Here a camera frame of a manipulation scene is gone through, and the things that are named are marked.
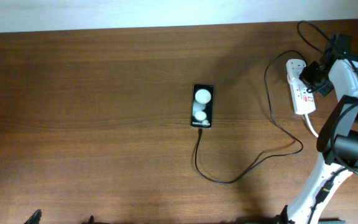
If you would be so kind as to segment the white power strip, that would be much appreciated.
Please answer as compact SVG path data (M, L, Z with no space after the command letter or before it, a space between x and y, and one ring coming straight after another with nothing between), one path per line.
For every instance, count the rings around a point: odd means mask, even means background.
M307 87L298 78L287 75L295 114L305 115L315 111L314 96L307 92Z

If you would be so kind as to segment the black Galaxy flip phone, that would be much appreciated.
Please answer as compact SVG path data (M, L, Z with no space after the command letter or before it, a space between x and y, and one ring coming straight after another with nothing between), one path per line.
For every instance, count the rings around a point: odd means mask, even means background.
M213 125L214 86L195 84L191 107L190 125L193 128L210 129Z

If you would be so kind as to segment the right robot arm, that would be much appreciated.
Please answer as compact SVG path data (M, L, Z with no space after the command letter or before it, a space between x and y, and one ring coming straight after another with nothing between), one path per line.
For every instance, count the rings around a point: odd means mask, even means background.
M274 223L318 223L340 185L358 175L358 57L350 49L351 37L336 34L328 39L319 62L291 59L286 63L296 114L309 120L316 109L315 92L326 96L335 91L338 103L316 133L318 157L313 171Z

